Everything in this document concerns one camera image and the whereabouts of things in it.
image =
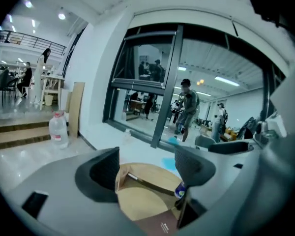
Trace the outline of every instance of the railing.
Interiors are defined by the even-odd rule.
[[[54,42],[39,37],[13,32],[9,30],[0,31],[0,42],[28,46],[40,49],[42,51],[44,51],[46,48],[50,48],[52,53],[58,55],[64,55],[64,50],[66,48],[63,45],[56,44]]]

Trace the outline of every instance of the man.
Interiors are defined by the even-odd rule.
[[[217,105],[219,107],[219,110],[215,122],[213,124],[211,137],[218,143],[220,141],[221,134],[224,134],[225,132],[226,110],[224,108],[223,103]]]
[[[20,82],[17,85],[18,90],[22,94],[21,98],[26,97],[26,95],[27,95],[24,87],[29,87],[30,86],[31,67],[30,67],[29,62],[26,62],[25,69],[26,69],[26,71],[24,73],[22,73],[22,75],[20,76],[20,78],[22,78],[22,82]]]
[[[184,105],[184,110],[179,114],[178,120],[176,121],[176,130],[175,134],[179,134],[178,127],[182,124],[185,128],[182,141],[186,141],[190,122],[196,113],[197,106],[200,103],[200,100],[197,96],[197,93],[190,89],[191,83],[188,79],[183,79],[181,82],[181,90],[182,92],[179,96],[183,96],[183,100],[180,102],[178,110],[182,109],[182,103]]]
[[[144,74],[144,61],[139,65],[139,76]]]

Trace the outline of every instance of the wooden step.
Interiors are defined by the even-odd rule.
[[[128,120],[134,120],[134,119],[137,119],[137,118],[139,118],[139,116],[136,116],[134,114],[128,115],[126,121],[128,121]]]
[[[38,143],[50,139],[49,128],[38,127],[0,133],[0,149]]]
[[[0,133],[17,131],[17,130],[25,130],[25,129],[48,127],[48,125],[49,125],[49,120],[48,121],[40,121],[40,122],[22,123],[22,124],[0,125]]]

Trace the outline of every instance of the white bottle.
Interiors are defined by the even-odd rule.
[[[69,137],[63,112],[56,112],[54,117],[49,121],[49,133],[51,140],[58,148],[68,147]]]

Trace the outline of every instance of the woman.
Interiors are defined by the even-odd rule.
[[[47,48],[42,55],[39,57],[37,61],[37,67],[34,72],[34,94],[35,98],[33,101],[31,101],[32,104],[38,104],[40,105],[40,101],[43,100],[41,99],[41,89],[42,89],[42,84],[41,84],[41,75],[43,73],[43,66],[46,65],[47,59],[50,55],[50,49]]]

